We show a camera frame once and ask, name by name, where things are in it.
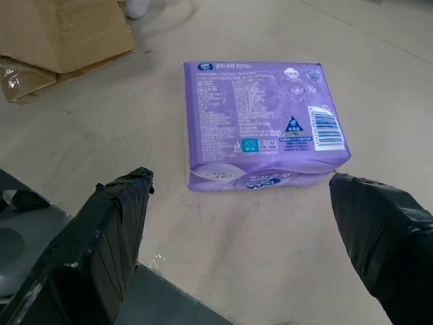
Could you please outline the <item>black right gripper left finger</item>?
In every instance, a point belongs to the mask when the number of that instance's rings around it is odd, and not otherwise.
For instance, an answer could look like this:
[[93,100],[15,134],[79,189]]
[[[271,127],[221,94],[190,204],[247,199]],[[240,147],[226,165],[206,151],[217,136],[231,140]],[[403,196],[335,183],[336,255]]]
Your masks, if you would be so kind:
[[97,184],[0,311],[0,325],[113,325],[135,270],[154,174]]

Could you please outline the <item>purple diaper pack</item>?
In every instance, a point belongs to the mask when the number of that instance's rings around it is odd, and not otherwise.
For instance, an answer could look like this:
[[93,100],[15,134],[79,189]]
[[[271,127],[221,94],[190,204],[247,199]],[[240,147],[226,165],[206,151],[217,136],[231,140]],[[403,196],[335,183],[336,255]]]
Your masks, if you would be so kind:
[[351,153],[318,63],[186,62],[188,187],[309,186]]

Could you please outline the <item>grey robot body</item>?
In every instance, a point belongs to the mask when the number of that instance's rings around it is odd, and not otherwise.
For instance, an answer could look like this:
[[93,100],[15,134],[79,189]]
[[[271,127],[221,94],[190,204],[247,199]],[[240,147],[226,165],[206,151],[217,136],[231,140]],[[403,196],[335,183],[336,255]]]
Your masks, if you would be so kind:
[[0,304],[10,300],[72,217],[31,190],[0,190]]

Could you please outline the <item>brown cardboard box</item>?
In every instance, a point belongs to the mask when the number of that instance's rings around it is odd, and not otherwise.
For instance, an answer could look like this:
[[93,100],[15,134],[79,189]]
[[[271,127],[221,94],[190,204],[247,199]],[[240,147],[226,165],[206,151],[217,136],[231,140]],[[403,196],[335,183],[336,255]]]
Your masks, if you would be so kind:
[[135,48],[117,0],[0,0],[0,55],[66,73]]

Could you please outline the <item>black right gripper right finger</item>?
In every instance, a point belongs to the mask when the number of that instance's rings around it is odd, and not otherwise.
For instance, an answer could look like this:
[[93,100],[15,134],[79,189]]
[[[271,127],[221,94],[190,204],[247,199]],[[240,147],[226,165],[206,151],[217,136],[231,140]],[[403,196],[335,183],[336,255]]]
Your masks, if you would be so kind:
[[337,173],[332,210],[352,266],[393,325],[433,325],[433,215],[393,186]]

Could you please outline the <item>flat taped cardboard piece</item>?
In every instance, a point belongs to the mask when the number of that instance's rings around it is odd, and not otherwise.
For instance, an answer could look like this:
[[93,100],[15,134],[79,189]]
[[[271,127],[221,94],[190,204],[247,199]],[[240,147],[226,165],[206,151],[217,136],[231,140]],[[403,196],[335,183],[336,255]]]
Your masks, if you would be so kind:
[[0,56],[0,86],[9,103],[28,102],[35,96],[95,72],[131,54],[128,51],[71,72],[57,73]]

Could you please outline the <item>white rounded object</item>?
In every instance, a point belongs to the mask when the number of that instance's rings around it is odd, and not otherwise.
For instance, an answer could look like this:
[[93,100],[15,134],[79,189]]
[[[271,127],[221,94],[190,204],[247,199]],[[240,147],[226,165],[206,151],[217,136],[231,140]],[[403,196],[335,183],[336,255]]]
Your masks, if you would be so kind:
[[136,20],[146,13],[151,2],[152,0],[123,0],[122,6],[126,16]]

